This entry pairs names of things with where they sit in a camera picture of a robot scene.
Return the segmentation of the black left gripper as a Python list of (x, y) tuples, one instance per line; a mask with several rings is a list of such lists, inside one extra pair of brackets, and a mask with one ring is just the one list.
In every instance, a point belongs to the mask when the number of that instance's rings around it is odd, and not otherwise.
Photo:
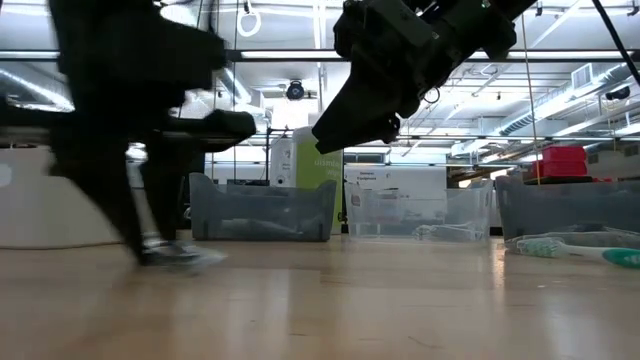
[[(136, 262), (148, 263), (126, 168), (125, 127), (105, 118), (131, 100), (133, 116), (168, 113), (190, 90), (213, 87), (225, 66), (225, 41), (213, 32), (174, 22), (152, 0), (48, 0), (74, 112), (50, 133), (54, 162), (103, 213)], [(164, 240), (175, 240), (183, 177), (198, 154), (193, 143), (161, 135), (144, 139), (139, 167), (146, 199)]]

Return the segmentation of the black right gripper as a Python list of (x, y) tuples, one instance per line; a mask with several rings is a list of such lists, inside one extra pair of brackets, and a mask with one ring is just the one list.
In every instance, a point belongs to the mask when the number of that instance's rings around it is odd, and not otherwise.
[(414, 114), (472, 54), (506, 56), (517, 15), (518, 0), (344, 0), (334, 49), (350, 74), (312, 128), (316, 149), (395, 141), (398, 116)]

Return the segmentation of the green toothbrush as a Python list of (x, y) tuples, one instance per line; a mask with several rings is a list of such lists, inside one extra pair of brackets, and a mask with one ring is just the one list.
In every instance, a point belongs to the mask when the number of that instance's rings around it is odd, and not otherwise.
[(515, 254), (600, 262), (640, 270), (640, 234), (624, 231), (548, 232), (504, 241)]

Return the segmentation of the white equipment cabinet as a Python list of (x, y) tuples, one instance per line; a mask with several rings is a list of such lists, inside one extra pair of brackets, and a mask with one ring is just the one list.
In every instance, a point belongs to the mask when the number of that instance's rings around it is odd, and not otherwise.
[(346, 165), (347, 182), (363, 189), (397, 188), (406, 194), (427, 194), (444, 190), (446, 170), (439, 167)]

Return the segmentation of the clear plastic bin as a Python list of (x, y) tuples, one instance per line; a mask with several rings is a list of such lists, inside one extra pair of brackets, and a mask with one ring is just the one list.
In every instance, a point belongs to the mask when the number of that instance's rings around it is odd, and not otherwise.
[[(347, 183), (345, 204), (349, 235), (382, 242), (484, 243), (490, 235), (493, 182), (482, 180), (469, 188), (406, 194), (399, 189), (372, 190)], [(447, 225), (475, 223), (485, 228), (483, 242), (455, 242), (446, 237)]]

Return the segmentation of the smoke grey plastic bin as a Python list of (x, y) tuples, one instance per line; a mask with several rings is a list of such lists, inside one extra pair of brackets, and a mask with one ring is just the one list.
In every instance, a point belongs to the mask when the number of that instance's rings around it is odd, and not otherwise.
[(315, 189), (215, 184), (189, 175), (194, 239), (322, 242), (331, 236), (337, 182)]
[(640, 180), (526, 185), (501, 176), (495, 185), (506, 240), (555, 231), (640, 234)]

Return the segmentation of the white box device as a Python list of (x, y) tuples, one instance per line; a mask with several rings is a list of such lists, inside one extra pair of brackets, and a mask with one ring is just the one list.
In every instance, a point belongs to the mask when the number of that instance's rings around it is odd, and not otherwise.
[(279, 138), (271, 144), (270, 185), (293, 187), (293, 143), (291, 138)]

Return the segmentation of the white plastic bin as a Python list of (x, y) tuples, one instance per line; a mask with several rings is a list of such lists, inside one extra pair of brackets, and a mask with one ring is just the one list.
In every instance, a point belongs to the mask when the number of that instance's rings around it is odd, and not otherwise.
[(0, 149), (0, 248), (116, 243), (115, 230), (69, 180), (47, 174), (45, 147)]

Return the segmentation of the red plastic storage box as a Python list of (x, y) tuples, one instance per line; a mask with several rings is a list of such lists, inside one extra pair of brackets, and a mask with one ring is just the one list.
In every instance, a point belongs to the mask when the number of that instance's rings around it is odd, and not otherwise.
[(582, 146), (548, 146), (542, 150), (545, 162), (582, 162), (586, 160), (586, 152)]
[(588, 174), (584, 162), (535, 161), (531, 170), (534, 177), (583, 177)]

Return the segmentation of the white ceiling air vent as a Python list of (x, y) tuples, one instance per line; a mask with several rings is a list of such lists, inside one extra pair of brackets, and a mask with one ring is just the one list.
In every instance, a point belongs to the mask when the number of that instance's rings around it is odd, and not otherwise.
[(571, 84), (574, 90), (584, 88), (592, 83), (593, 65), (587, 63), (571, 73)]

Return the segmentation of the silver ventilation duct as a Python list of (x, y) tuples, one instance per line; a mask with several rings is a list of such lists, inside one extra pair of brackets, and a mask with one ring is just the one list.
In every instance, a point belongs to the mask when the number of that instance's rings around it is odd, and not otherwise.
[(4, 69), (0, 69), (0, 79), (5, 83), (10, 83), (12, 85), (15, 85), (23, 89), (24, 91), (40, 96), (41, 98), (48, 100), (51, 104), (55, 105), (56, 107), (64, 111), (74, 110), (74, 105), (64, 95), (45, 89), (39, 85), (29, 82), (28, 80), (25, 80), (22, 77), (16, 76)]
[(494, 135), (508, 136), (536, 121), (549, 118), (573, 106), (577, 101), (602, 90), (619, 85), (632, 76), (625, 63), (602, 64), (592, 63), (592, 83), (584, 88), (574, 90), (571, 80), (563, 86), (540, 96), (528, 108), (506, 117), (494, 130)]

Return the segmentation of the black overhead frame beam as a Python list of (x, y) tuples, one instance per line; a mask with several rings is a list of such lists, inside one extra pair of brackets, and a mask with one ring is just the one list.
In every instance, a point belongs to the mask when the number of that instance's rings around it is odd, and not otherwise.
[[(54, 62), (57, 51), (48, 50), (0, 50), (0, 61)], [(333, 50), (229, 50), (228, 59), (232, 62), (346, 62)], [(617, 63), (622, 55), (617, 50), (558, 50), (533, 49), (512, 50), (503, 59), (490, 60), (484, 52), (475, 52), (469, 63)]]

